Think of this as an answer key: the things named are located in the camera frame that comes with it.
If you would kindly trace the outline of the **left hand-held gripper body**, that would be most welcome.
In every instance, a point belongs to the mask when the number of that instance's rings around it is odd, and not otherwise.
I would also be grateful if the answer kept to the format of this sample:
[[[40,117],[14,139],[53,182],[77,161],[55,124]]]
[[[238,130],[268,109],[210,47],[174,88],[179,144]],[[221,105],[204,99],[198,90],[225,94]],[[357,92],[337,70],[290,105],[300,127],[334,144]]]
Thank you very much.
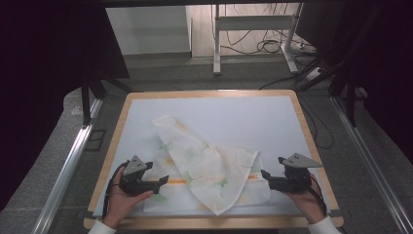
[[[146,170],[145,163],[134,155],[126,164],[122,173],[119,187],[130,196],[137,196],[146,191],[158,193],[160,186],[158,181],[144,181],[142,178]]]

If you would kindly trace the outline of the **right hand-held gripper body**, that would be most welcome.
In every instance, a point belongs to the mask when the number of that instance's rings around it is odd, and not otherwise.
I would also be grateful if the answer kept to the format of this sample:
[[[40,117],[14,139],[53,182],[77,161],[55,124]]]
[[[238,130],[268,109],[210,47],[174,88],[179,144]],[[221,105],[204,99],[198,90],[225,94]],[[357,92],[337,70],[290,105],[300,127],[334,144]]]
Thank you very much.
[[[304,192],[310,188],[311,176],[310,168],[321,168],[322,163],[309,157],[294,153],[283,162],[284,177],[271,176],[269,186],[273,190],[280,192]]]

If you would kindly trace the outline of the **white leaf-print cloth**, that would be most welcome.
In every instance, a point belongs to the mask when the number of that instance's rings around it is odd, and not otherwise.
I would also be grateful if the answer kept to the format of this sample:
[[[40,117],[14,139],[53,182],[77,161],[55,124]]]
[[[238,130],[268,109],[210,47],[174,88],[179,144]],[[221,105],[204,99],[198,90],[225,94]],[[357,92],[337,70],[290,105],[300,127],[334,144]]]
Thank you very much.
[[[209,143],[171,116],[153,121],[162,141],[151,179],[169,181],[144,203],[146,213],[210,211],[266,203],[271,192],[257,150]]]

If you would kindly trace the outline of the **person's left hand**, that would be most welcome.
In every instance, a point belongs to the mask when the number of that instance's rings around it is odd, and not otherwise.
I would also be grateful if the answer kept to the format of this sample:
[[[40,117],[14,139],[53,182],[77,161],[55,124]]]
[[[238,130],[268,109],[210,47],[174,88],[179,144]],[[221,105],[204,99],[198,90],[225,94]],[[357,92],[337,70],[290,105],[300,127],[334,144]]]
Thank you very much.
[[[122,220],[134,209],[134,207],[153,195],[152,191],[146,191],[137,196],[129,196],[119,187],[119,182],[124,171],[122,167],[115,175],[110,187],[107,214],[103,223],[113,229],[116,229]]]

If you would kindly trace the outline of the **person's right hand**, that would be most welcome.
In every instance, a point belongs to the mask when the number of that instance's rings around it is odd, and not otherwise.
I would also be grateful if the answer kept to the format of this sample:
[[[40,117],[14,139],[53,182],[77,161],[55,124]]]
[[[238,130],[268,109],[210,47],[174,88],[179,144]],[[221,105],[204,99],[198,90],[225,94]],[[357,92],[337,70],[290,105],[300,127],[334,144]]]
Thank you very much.
[[[295,194],[286,193],[286,196],[294,202],[297,209],[310,224],[318,223],[326,218],[326,214],[323,212],[317,198],[309,191]]]

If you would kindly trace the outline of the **white table mat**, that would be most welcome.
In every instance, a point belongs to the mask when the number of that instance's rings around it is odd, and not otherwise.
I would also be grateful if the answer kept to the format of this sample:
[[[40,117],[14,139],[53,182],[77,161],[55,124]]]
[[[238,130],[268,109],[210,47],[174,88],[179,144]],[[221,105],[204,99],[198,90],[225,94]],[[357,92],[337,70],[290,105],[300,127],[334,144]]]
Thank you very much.
[[[294,153],[312,155],[289,96],[149,98],[135,99],[128,107],[113,164],[119,166],[137,155],[143,162],[153,162],[154,166],[162,141],[153,121],[167,115],[209,143],[257,150],[262,161],[260,173],[264,170],[273,176],[282,176],[279,157],[287,158]],[[221,215],[297,214],[288,197],[272,189],[270,192],[270,200],[266,203],[233,207]],[[143,210],[145,202],[137,205],[132,215],[215,215],[210,211],[149,214]]]

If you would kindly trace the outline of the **black metal stand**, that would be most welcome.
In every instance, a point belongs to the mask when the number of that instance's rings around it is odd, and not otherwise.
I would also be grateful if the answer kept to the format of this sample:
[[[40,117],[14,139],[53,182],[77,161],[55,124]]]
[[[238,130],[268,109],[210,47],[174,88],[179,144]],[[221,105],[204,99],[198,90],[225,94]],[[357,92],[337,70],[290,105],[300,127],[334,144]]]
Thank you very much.
[[[345,97],[345,113],[347,119],[353,127],[357,125],[355,120],[355,102],[357,99],[356,87],[357,81],[353,70],[351,68],[341,68],[336,73],[328,88],[328,92],[334,97],[340,96],[341,93],[346,90],[347,95]]]
[[[86,128],[92,121],[90,93],[94,94],[97,99],[106,97],[106,91],[100,80],[84,76],[82,78],[81,94],[82,94],[82,110],[83,110],[83,128]]]

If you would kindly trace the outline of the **white power strip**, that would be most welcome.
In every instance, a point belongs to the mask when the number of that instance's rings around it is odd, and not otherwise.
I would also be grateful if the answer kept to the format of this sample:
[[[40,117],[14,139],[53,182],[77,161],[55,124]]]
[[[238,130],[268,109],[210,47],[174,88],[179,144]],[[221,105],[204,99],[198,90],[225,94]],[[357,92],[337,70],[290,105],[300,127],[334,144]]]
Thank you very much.
[[[323,69],[323,68],[321,68],[321,67],[316,67],[313,71],[311,71],[311,72],[307,75],[306,79],[309,80],[309,81],[311,81],[311,80],[315,79],[316,77],[318,77],[319,75],[321,75],[323,72],[324,72],[324,69]]]

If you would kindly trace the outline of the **white cabinet panel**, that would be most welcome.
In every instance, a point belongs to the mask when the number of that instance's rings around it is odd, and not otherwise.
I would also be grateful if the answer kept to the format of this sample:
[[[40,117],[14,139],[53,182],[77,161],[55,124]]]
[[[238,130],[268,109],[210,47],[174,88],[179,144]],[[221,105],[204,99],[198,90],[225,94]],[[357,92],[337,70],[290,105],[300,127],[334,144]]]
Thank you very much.
[[[106,13],[123,55],[191,50],[185,6],[107,8]]]

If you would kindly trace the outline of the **dark curtain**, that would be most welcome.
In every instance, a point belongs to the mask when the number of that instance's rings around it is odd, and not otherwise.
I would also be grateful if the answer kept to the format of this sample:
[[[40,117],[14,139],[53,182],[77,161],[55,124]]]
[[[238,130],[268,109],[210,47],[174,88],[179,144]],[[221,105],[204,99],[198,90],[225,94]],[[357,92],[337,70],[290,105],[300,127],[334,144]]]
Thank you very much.
[[[103,4],[0,0],[0,211],[84,78],[128,72]]]
[[[381,3],[354,58],[357,84],[373,119],[413,163],[413,0],[345,0],[335,39],[342,39]]]

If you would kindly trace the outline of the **black floor bracket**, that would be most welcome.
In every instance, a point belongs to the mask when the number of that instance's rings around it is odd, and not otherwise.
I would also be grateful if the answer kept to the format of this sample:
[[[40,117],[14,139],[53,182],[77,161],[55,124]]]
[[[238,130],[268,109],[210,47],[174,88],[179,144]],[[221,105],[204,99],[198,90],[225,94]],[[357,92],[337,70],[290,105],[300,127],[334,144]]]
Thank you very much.
[[[89,136],[85,150],[91,152],[99,151],[101,145],[103,144],[105,134],[105,130],[93,130]]]

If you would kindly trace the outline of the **aluminium rail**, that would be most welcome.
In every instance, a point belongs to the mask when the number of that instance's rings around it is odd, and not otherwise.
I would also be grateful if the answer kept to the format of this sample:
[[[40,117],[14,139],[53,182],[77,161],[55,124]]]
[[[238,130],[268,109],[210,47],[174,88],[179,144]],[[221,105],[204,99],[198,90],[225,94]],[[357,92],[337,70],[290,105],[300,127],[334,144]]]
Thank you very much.
[[[331,101],[336,108],[336,111],[343,122],[346,130],[348,131],[357,153],[361,158],[365,168],[372,177],[375,186],[377,187],[381,197],[383,198],[391,216],[394,219],[401,234],[413,234],[413,222],[408,217],[406,209],[402,206],[398,196],[394,190],[390,187],[390,184],[385,179],[384,174],[377,165],[372,153],[367,147],[364,139],[360,135],[357,127],[348,119],[345,112],[345,105],[338,97],[332,97]]]
[[[83,153],[87,140],[92,132],[96,115],[102,105],[102,101],[95,99],[92,106],[89,108],[91,112],[91,120],[88,125],[82,127],[67,155],[67,158],[60,170],[56,182],[51,190],[51,193],[38,216],[37,221],[30,234],[47,234],[53,220],[55,218],[58,207],[68,188],[70,180],[74,175],[77,164]]]

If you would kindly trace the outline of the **white metal desk frame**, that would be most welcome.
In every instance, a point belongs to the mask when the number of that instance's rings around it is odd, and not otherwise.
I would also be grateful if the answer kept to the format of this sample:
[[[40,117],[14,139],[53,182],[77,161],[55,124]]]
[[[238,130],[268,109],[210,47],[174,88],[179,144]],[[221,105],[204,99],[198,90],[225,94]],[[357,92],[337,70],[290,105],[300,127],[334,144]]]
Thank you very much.
[[[260,15],[260,16],[221,16],[220,6],[214,5],[215,13],[212,14],[214,53],[213,53],[213,74],[221,73],[221,31],[240,31],[240,30],[279,30],[287,31],[286,39],[281,42],[280,48],[292,74],[298,73],[298,68],[290,52],[292,38],[299,21],[303,4],[299,3],[292,15]]]

